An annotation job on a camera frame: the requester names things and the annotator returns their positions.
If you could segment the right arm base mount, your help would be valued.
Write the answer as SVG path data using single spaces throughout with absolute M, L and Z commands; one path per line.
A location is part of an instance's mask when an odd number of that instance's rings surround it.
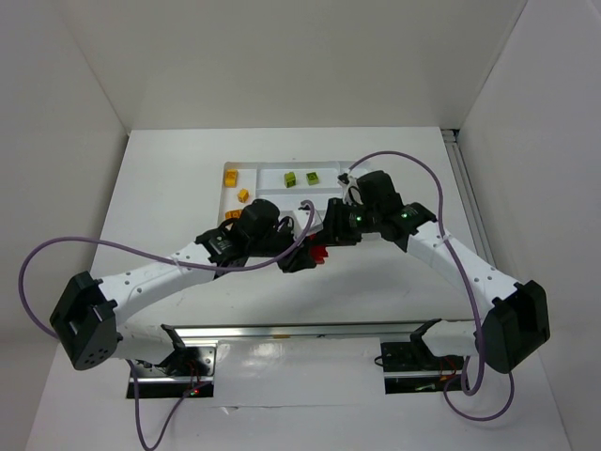
M 460 391 L 465 360 L 458 356 L 435 357 L 410 342 L 383 342 L 375 365 L 383 371 L 387 395 Z

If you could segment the yellow oval lego piece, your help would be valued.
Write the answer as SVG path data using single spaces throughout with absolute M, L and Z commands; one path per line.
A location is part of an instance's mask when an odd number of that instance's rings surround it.
M 225 219 L 238 219 L 242 214 L 242 210 L 229 210 L 225 213 Z

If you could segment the dark green lego brick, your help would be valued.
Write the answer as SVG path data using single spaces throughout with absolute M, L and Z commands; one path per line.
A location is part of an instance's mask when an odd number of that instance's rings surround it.
M 309 172 L 306 174 L 306 181 L 309 186 L 316 185 L 320 182 L 318 174 L 316 172 Z

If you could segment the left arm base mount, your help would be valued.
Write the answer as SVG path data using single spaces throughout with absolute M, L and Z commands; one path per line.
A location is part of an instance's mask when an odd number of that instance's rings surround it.
M 160 365 L 133 361 L 132 373 L 138 378 L 141 399 L 177 399 L 214 396 L 217 344 L 175 350 Z

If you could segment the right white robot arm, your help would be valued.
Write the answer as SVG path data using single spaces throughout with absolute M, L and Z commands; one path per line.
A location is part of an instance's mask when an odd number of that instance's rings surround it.
M 482 355 L 493 370 L 510 373 L 550 338 L 547 295 L 536 282 L 519 283 L 441 226 L 423 205 L 406 204 L 383 171 L 357 179 L 337 178 L 342 198 L 329 201 L 319 239 L 325 246 L 354 245 L 377 233 L 418 258 L 474 303 L 478 317 L 468 321 L 433 319 L 418 328 L 412 342 L 434 357 Z

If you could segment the red and green lego stack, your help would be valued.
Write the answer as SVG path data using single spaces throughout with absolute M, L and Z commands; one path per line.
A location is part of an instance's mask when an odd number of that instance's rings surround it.
M 316 265 L 321 265 L 325 263 L 325 259 L 329 254 L 324 245 L 313 245 L 310 249 L 310 256 Z

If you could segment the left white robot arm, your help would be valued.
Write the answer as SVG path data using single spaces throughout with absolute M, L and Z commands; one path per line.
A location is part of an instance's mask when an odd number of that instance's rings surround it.
M 134 331 L 128 325 L 134 315 L 230 273 L 271 265 L 290 271 L 316 218 L 310 200 L 302 201 L 294 216 L 282 220 L 273 203 L 258 199 L 238 218 L 202 233 L 168 257 L 123 246 L 122 251 L 147 258 L 149 264 L 101 278 L 89 272 L 73 275 L 50 316 L 52 329 L 78 371 L 113 357 L 160 365 L 181 349 L 179 339 L 167 326 Z

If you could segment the small yellow lego brick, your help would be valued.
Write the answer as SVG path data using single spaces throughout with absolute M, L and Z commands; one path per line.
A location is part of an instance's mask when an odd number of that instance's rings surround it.
M 239 171 L 236 169 L 226 170 L 223 177 L 223 185 L 226 188 L 236 188 L 238 186 Z

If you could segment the light green lego brick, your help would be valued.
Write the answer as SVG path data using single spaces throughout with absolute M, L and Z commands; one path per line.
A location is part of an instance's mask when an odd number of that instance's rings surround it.
M 284 185 L 286 188 L 292 188 L 297 185 L 297 177 L 294 172 L 284 173 Z

